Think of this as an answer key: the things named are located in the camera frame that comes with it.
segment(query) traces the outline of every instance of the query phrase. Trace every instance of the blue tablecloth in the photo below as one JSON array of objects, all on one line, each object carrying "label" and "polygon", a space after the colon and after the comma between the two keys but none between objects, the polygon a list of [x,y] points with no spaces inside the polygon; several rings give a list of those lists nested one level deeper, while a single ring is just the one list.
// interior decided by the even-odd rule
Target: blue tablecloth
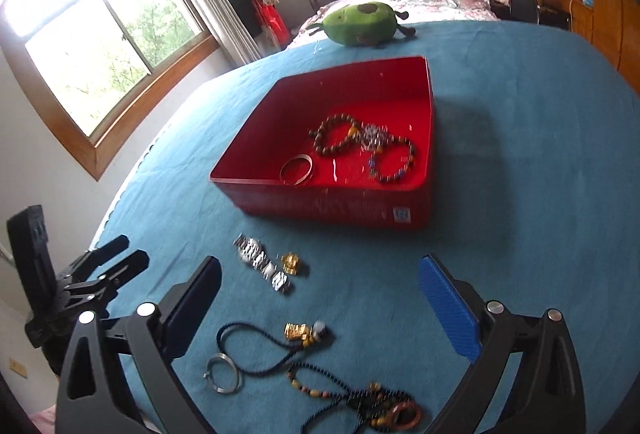
[{"label": "blue tablecloth", "polygon": [[[310,362],[353,387],[370,381],[412,393],[434,417],[458,384],[457,356],[418,291],[417,262],[433,252],[457,278],[511,311],[559,308],[580,362],[588,431],[597,432],[640,370],[640,105],[580,36],[514,22],[437,22],[384,49],[327,40],[281,52],[204,84],[159,137],[114,207],[100,244],[120,233],[150,256],[112,316],[159,301],[206,255],[220,259],[222,289],[174,368],[221,434],[295,433],[322,402],[284,375],[249,378],[222,396],[202,378],[229,321],[280,336],[286,322],[322,319],[337,340]],[[413,233],[248,217],[209,182],[255,105],[283,76],[390,56],[428,59],[436,110],[431,224]],[[295,251],[310,266],[284,297],[237,258],[239,233],[268,252]],[[228,342],[239,364],[277,355],[260,338]],[[507,375],[513,378],[517,360]],[[149,410],[134,367],[134,395]],[[481,424],[491,426],[511,380]],[[343,413],[318,432],[351,432]]]}]

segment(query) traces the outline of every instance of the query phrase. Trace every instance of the green plush toy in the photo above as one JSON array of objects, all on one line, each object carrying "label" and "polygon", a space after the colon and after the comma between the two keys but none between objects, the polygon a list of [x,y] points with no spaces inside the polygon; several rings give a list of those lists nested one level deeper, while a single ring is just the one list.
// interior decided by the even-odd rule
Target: green plush toy
[{"label": "green plush toy", "polygon": [[357,6],[347,6],[327,15],[322,22],[310,24],[306,28],[318,28],[326,36],[343,46],[377,46],[393,39],[396,30],[404,36],[414,36],[414,28],[398,24],[396,17],[406,20],[409,13],[398,13],[382,2],[368,2]]}]

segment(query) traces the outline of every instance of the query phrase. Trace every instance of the window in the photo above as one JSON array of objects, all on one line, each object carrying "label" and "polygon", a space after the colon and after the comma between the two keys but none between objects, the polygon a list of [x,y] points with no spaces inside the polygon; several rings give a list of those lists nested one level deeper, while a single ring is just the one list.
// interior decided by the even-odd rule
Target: window
[{"label": "window", "polygon": [[218,46],[189,0],[6,0],[2,51],[36,111],[98,179]]}]

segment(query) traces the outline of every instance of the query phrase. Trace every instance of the blue gripper pad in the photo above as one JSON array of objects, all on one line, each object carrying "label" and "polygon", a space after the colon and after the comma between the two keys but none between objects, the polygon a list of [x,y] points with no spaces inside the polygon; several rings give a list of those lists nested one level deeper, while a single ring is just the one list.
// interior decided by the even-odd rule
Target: blue gripper pad
[{"label": "blue gripper pad", "polygon": [[453,348],[473,363],[482,349],[478,320],[429,255],[420,261],[418,286],[435,311]]}]

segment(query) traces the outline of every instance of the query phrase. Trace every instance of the red item on desk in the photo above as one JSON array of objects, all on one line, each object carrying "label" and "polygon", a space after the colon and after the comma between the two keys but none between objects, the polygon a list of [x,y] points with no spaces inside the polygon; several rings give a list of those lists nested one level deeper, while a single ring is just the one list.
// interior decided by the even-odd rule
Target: red item on desk
[{"label": "red item on desk", "polygon": [[[386,126],[415,144],[415,163],[404,178],[394,183],[371,179],[370,153],[359,145],[332,157],[316,154],[309,131],[341,113]],[[418,228],[427,222],[431,207],[433,123],[431,79],[423,57],[360,62],[282,78],[242,126],[210,179],[252,215]],[[329,144],[341,141],[347,131],[348,125],[335,128]],[[281,168],[300,154],[313,159],[313,172],[297,186],[285,184]],[[389,147],[380,171],[393,173],[407,154],[406,148]],[[291,179],[295,169],[304,175],[308,163],[287,167]]]},{"label": "red item on desk", "polygon": [[261,0],[252,0],[254,7],[258,13],[258,17],[263,26],[273,31],[281,48],[285,48],[289,44],[289,30],[287,30],[284,20],[274,6],[267,6]]}]

